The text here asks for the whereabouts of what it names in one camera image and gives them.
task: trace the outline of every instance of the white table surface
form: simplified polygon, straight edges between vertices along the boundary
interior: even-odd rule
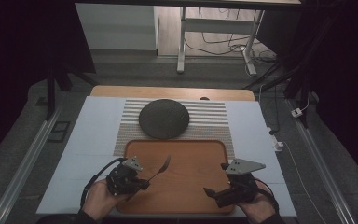
[[[75,128],[62,153],[37,214],[76,214],[80,208],[83,188],[113,156],[121,114],[126,98],[89,96],[80,111]],[[235,157],[266,164],[253,172],[273,190],[282,217],[296,217],[281,167],[269,136],[258,102],[225,101]],[[151,217],[124,215],[118,217]],[[172,217],[161,214],[161,217]],[[229,215],[195,215],[194,217],[244,217],[236,207]]]

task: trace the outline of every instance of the black cable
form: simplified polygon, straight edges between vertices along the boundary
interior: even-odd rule
[[[275,86],[275,97],[274,97],[274,101],[275,101],[275,111],[276,111],[276,118],[277,118],[277,126],[278,128],[276,130],[271,130],[269,131],[270,135],[273,135],[275,133],[277,133],[278,131],[281,130],[281,125],[279,123],[279,111],[278,111],[278,102],[277,102],[277,86]]]
[[[271,104],[271,103],[273,103],[274,101],[273,100],[269,100],[265,105],[263,105],[262,106],[262,108],[261,108],[261,110],[263,111],[263,114],[264,113],[267,113],[267,112],[264,112],[264,111],[267,111],[269,108],[269,105]],[[281,125],[282,124],[284,124],[287,120],[289,120],[290,118],[291,118],[292,116],[291,115],[287,115],[285,118],[284,118],[284,120],[278,120],[278,122],[279,122],[279,125],[280,125],[280,128],[281,128]],[[266,119],[266,123],[268,124],[268,126],[272,126],[272,125],[274,125],[274,126],[277,126],[278,125],[278,123],[275,123],[275,122],[272,122],[270,119],[269,119],[269,117],[267,117],[267,116],[265,116],[264,117],[265,119]],[[268,133],[270,133],[270,134],[274,134],[275,132],[275,130],[271,130],[270,132],[268,132]]]
[[[268,188],[269,192],[267,192],[266,190],[261,189],[261,188],[257,188],[256,191],[258,193],[261,193],[264,196],[266,196],[271,201],[272,206],[275,209],[275,212],[277,214],[279,214],[279,204],[278,204],[277,200],[275,199],[274,193],[272,192],[271,188],[266,183],[264,183],[263,181],[261,181],[259,179],[255,179],[255,181],[258,181],[258,182],[264,184]]]
[[[280,67],[281,67],[281,65],[278,62],[276,62],[263,75],[261,75],[260,78],[258,78],[257,80],[255,80],[251,84],[249,84],[249,85],[247,85],[247,86],[245,86],[245,87],[243,87],[241,89],[242,90],[249,90],[251,87],[254,86],[254,84],[257,84],[257,83],[261,82],[264,78],[266,78],[267,76],[270,76],[273,72],[275,72]]]
[[[238,19],[238,17],[239,17],[239,14],[240,14],[240,10],[238,9],[237,19]],[[202,19],[201,8],[200,8],[200,7],[199,7],[199,17],[200,17],[200,19]],[[249,36],[246,36],[246,37],[241,37],[241,38],[232,39],[233,34],[231,34],[231,38],[230,38],[229,40],[208,41],[208,40],[205,39],[205,36],[204,36],[204,33],[203,33],[203,32],[201,33],[201,35],[202,35],[203,41],[204,41],[205,43],[207,43],[207,44],[220,44],[220,43],[227,43],[227,42],[228,42],[228,46],[229,46],[229,47],[230,47],[229,43],[230,43],[231,41],[243,40],[243,39],[249,38]]]
[[[264,59],[263,57],[260,56],[262,53],[268,52],[268,51],[272,51],[272,50],[270,50],[270,49],[263,50],[263,51],[259,52],[258,57],[256,57],[255,51],[252,50],[252,54],[253,54],[252,59],[254,59],[257,63],[275,63],[275,62],[277,62],[278,61],[277,59],[270,59],[270,58]]]
[[[319,33],[319,30],[321,28],[319,28],[319,26],[316,26],[316,28],[314,28],[314,30],[312,32],[310,32],[310,36],[304,41],[302,42],[301,44],[299,44],[298,46],[296,46],[296,48],[294,50],[292,50],[289,54],[285,55],[285,56],[282,56],[281,58],[277,59],[276,62],[279,63],[279,64],[282,64],[282,62],[290,57],[293,57],[295,56],[296,54],[298,54],[298,52],[300,50],[302,50],[318,33]],[[285,74],[285,76],[288,76],[289,73],[294,73],[296,71],[296,69],[292,70],[292,71],[289,71],[287,74]],[[256,83],[259,83],[261,81],[261,79],[263,78],[263,76],[254,81],[253,83],[245,86],[244,88],[242,88],[243,90],[248,90],[249,88],[251,88],[252,86],[254,86],[254,84]]]
[[[229,11],[229,9],[226,9],[225,11],[221,11],[220,9],[222,9],[222,8],[219,8],[220,13],[225,13],[225,12]]]
[[[286,54],[280,58],[277,58],[272,61],[266,61],[266,63],[272,63],[272,62],[283,63],[284,60],[295,57],[298,53],[302,52],[301,50],[303,48],[305,48],[307,46],[307,44],[309,44],[309,42],[312,41],[312,39],[319,33],[320,29],[321,29],[320,26],[315,26],[315,28],[310,32],[310,35],[308,36],[308,38],[305,39],[302,43],[298,44],[295,49],[291,50],[288,54]],[[260,60],[260,61],[264,61],[261,57],[255,57],[255,52],[253,50],[252,50],[252,53],[254,54],[254,58],[256,58],[257,60]]]
[[[98,172],[98,174],[94,175],[91,180],[89,181],[89,183],[86,185],[86,187],[84,187],[83,189],[83,193],[81,195],[81,199],[80,199],[80,207],[83,207],[84,202],[86,201],[86,195],[87,192],[89,191],[89,189],[91,188],[91,186],[95,183],[95,181],[97,180],[97,178],[102,175],[102,173],[109,167],[111,166],[113,163],[117,162],[117,161],[124,161],[126,160],[126,158],[117,158],[111,162],[109,162],[107,165],[104,166],[104,168]]]
[[[322,36],[325,34],[326,29],[331,25],[331,23],[337,18],[338,13],[336,13],[333,18],[326,18],[321,22],[321,25],[315,25],[313,28],[313,31],[310,32],[309,37],[303,41],[302,43],[300,43],[299,45],[296,46],[296,48],[294,50],[291,50],[291,52],[283,57],[281,57],[279,59],[280,63],[284,63],[284,60],[287,59],[292,59],[294,61],[296,61],[297,66],[295,68],[293,68],[292,70],[290,70],[289,72],[287,72],[286,74],[283,74],[280,78],[265,84],[262,87],[262,91],[266,91],[269,88],[289,79],[290,77],[292,77],[295,73],[297,73],[299,70],[304,69],[305,66],[309,65],[310,60],[312,57],[315,57],[312,54],[312,50],[314,46],[317,46],[318,43],[315,41],[320,40],[320,38],[322,38]],[[300,51],[302,49],[304,49],[306,47],[307,44],[310,43],[310,46],[308,46],[309,49],[306,52]]]
[[[203,51],[203,52],[205,52],[205,53],[210,53],[210,54],[213,54],[213,55],[224,55],[224,54],[228,54],[228,53],[230,53],[230,52],[233,52],[233,51],[234,51],[234,49],[237,49],[237,48],[240,48],[240,47],[241,47],[241,46],[237,46],[236,48],[231,49],[230,51],[227,51],[227,52],[223,52],[223,53],[213,53],[213,52],[210,52],[210,51],[205,50],[205,49],[196,49],[196,48],[192,48],[192,47],[190,47],[190,46],[187,44],[186,39],[185,39],[185,43],[186,43],[186,45],[187,45],[190,49]]]
[[[246,44],[237,44],[237,45],[231,45],[229,46],[230,49],[234,50],[234,49],[238,49],[238,48],[242,48],[245,47],[246,48]]]

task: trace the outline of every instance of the dark floor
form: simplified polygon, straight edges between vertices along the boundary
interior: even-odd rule
[[[183,75],[178,76],[175,72],[176,62],[174,59],[126,57],[128,58],[123,59],[115,55],[94,55],[98,75],[92,75],[92,77],[104,85],[217,89],[241,89],[252,81],[244,73],[244,62],[241,60],[231,59],[228,62],[220,59],[186,59],[186,71]],[[257,66],[260,73],[267,69],[268,66],[265,64]],[[49,136],[19,199],[15,202],[7,218],[7,223],[36,223],[41,218],[41,216],[35,215],[35,210],[54,173],[70,132],[76,124],[81,106],[85,98],[90,95],[92,88],[78,77],[71,75],[70,78],[74,87],[67,94],[64,107],[58,118],[59,122],[69,124],[68,131],[62,136],[58,136],[56,133]],[[255,95],[257,100],[261,99],[267,126],[273,130],[278,127],[280,129],[275,136],[279,141],[284,142],[284,148],[277,154],[277,157],[297,212],[296,221],[301,224],[324,223],[322,217],[325,223],[341,223],[336,208],[326,192],[315,164],[298,132],[295,121],[290,115],[291,108],[282,97],[284,85],[277,87],[276,94],[275,90],[271,89],[263,92],[261,97],[257,91]],[[29,91],[27,105],[11,132],[7,134],[0,145],[0,198],[44,122],[46,106],[40,104],[44,100],[46,100],[46,83],[41,82],[33,85]],[[358,223],[358,166],[331,131],[322,123],[315,112],[315,104],[317,101],[311,98],[308,108],[309,130],[342,191],[356,223]],[[298,174],[306,189],[301,184]],[[177,220],[167,220],[167,222],[161,223],[171,223],[171,221],[178,223]],[[221,223],[219,221],[221,220],[205,220],[204,222]],[[234,223],[232,221],[225,220],[225,223]],[[115,223],[137,222],[141,222],[141,220],[117,220]],[[179,223],[190,223],[190,221],[181,219]]]

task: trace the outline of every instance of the cable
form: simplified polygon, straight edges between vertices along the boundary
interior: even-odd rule
[[[261,105],[261,89],[263,88],[264,85],[260,86],[260,93],[258,93],[258,103]]]
[[[267,115],[267,110],[271,110],[272,111],[272,108],[269,108],[269,105],[271,103],[273,103],[274,100],[269,100],[266,104],[264,104],[264,106],[261,106],[261,110],[263,112],[263,115],[266,114]],[[276,113],[276,122],[272,122],[270,120],[270,118],[268,116],[264,116],[265,120],[266,120],[266,123],[268,124],[269,127],[272,127],[272,126],[279,126],[276,130],[270,130],[268,133],[273,135],[277,132],[279,132],[281,130],[281,125],[283,125],[284,123],[287,122],[287,120],[290,120],[290,118],[292,118],[291,115],[286,115],[284,114],[285,116],[282,118],[282,119],[279,119],[279,117],[281,116],[280,113]]]
[[[263,75],[261,75],[261,77],[258,77],[258,80],[255,80],[254,82],[252,82],[251,84],[241,88],[242,90],[249,90],[251,87],[254,86],[254,84],[257,84],[259,82],[261,82],[261,80],[267,76],[269,76],[270,74],[272,74],[273,72],[275,72],[277,69],[279,69],[281,67],[281,65],[279,63],[275,63],[273,64]]]
[[[297,54],[303,52],[302,49],[304,47],[306,47],[306,45],[309,42],[311,42],[312,39],[319,33],[320,29],[322,29],[322,28],[320,28],[320,26],[315,26],[315,27],[316,28],[314,28],[314,30],[310,32],[310,35],[309,35],[309,37],[307,39],[305,39],[302,43],[298,44],[295,49],[290,51],[290,53],[282,56],[279,61],[282,62],[284,60],[287,60],[287,59],[290,59],[292,57],[295,57]]]
[[[205,52],[205,53],[210,53],[210,54],[213,54],[213,55],[224,55],[224,54],[228,54],[228,53],[230,53],[230,52],[233,52],[234,51],[234,49],[237,49],[237,48],[239,48],[239,47],[236,47],[236,48],[234,48],[234,49],[231,49],[230,51],[227,51],[227,52],[223,52],[223,53],[213,53],[213,52],[210,52],[210,51],[208,51],[208,50],[205,50],[205,49],[196,49],[196,48],[192,48],[192,47],[190,47],[188,44],[187,44],[187,41],[186,41],[186,39],[185,39],[185,43],[186,43],[186,45],[190,48],[190,49],[194,49],[194,50],[199,50],[199,51],[203,51],[203,52]]]
[[[263,50],[263,51],[259,52],[259,53],[258,53],[258,57],[256,57],[256,56],[255,56],[255,51],[252,49],[252,54],[253,54],[253,56],[251,56],[251,58],[252,58],[253,60],[255,60],[255,62],[257,62],[257,63],[276,63],[276,62],[277,62],[277,59],[276,59],[276,58],[268,58],[268,57],[263,58],[263,57],[260,56],[262,53],[264,53],[264,52],[269,52],[269,51],[272,52],[272,50],[270,50],[270,49]]]
[[[267,187],[267,189],[269,190],[269,192],[271,192],[272,197],[275,197],[274,192],[272,192],[272,189],[269,187],[269,185],[268,185],[268,184],[266,184],[264,181],[261,181],[261,180],[256,179],[256,178],[255,178],[255,181],[257,181],[257,182],[260,182],[260,183],[264,184],[264,186],[266,186],[266,187]]]
[[[307,105],[306,105],[304,108],[302,108],[301,111],[307,109],[307,107],[308,107],[309,104],[310,104],[310,98],[307,97]]]
[[[238,19],[239,15],[240,15],[240,10],[238,9],[237,19]],[[202,19],[201,7],[199,7],[199,17],[200,17],[200,19]],[[246,37],[241,37],[241,38],[232,39],[233,34],[231,34],[231,38],[228,39],[228,40],[222,40],[222,41],[207,41],[207,40],[205,39],[205,36],[204,36],[204,33],[203,33],[203,32],[201,33],[201,35],[202,35],[203,41],[204,41],[205,43],[207,43],[207,44],[220,44],[220,43],[226,43],[226,42],[228,42],[228,46],[229,46],[229,47],[230,47],[229,43],[230,43],[231,41],[243,40],[243,39],[249,38],[249,36],[246,36]]]
[[[307,189],[305,188],[305,185],[304,185],[304,183],[303,183],[303,181],[302,181],[300,172],[298,171],[296,161],[295,161],[295,159],[293,158],[292,151],[290,150],[289,145],[287,145],[286,142],[283,142],[283,143],[287,146],[287,149],[289,149],[290,156],[292,157],[293,164],[294,164],[295,167],[296,167],[297,175],[298,175],[298,177],[299,177],[299,179],[300,179],[300,182],[301,182],[301,185],[302,185],[304,191],[306,192],[308,198],[310,199],[310,202],[312,203],[313,207],[315,208],[315,210],[316,210],[316,212],[318,213],[319,217],[321,218],[322,222],[323,222],[324,224],[327,224],[326,221],[324,220],[324,218],[322,217],[321,213],[319,212],[318,208],[316,207],[315,203],[314,203],[313,200],[310,198],[310,195],[308,194]]]
[[[220,12],[220,14],[223,14],[223,13],[225,13],[225,12],[227,12],[228,11],[228,14],[226,15],[226,17],[225,17],[225,20],[226,19],[228,19],[229,18],[229,14],[230,14],[230,12],[231,12],[231,10],[230,9],[228,9],[228,8],[226,8],[226,10],[221,10],[222,8],[219,8],[218,10],[219,10],[219,12]]]
[[[274,94],[274,101],[275,101],[275,111],[276,111],[276,119],[277,119],[277,126],[276,130],[271,130],[269,134],[273,135],[281,130],[281,125],[279,123],[279,110],[278,110],[278,102],[277,102],[277,86],[275,86],[275,94]]]
[[[252,76],[252,75],[249,73],[249,71],[248,71],[248,69],[247,69],[249,62],[247,62],[247,63],[245,64],[245,73],[246,73],[246,75],[248,75],[248,77],[257,77],[257,76]],[[279,77],[279,76],[270,76],[270,75],[269,75],[270,73],[274,72],[276,69],[279,68],[279,67],[277,67],[276,69],[273,69],[272,72],[269,71],[273,66],[277,66],[276,63],[273,64],[273,65],[267,70],[267,72],[265,72],[263,75],[259,76],[258,78]]]
[[[246,45],[237,44],[237,45],[229,46],[229,48],[232,49],[232,50],[239,49],[239,50],[235,50],[235,52],[242,52],[242,49],[241,49],[242,47],[246,48]]]
[[[83,207],[84,202],[86,201],[86,196],[87,193],[89,191],[89,189],[91,188],[91,186],[95,183],[95,181],[97,180],[97,178],[102,175],[103,171],[105,171],[109,166],[111,166],[113,163],[117,162],[117,161],[124,161],[126,160],[125,158],[117,158],[114,159],[113,161],[109,162],[107,165],[104,166],[103,169],[101,169],[100,172],[98,172],[98,174],[94,175],[91,180],[89,181],[89,183],[84,187],[83,189],[83,193],[81,195],[81,199],[80,199],[80,207]]]

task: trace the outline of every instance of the orange tray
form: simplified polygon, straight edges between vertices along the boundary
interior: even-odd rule
[[[220,164],[227,163],[226,149],[220,141],[134,140],[126,146],[125,157],[136,156],[144,167],[139,178],[154,175],[168,155],[168,169],[150,181],[117,210],[125,214],[227,214],[234,205],[219,208],[203,188],[220,191],[229,188]]]

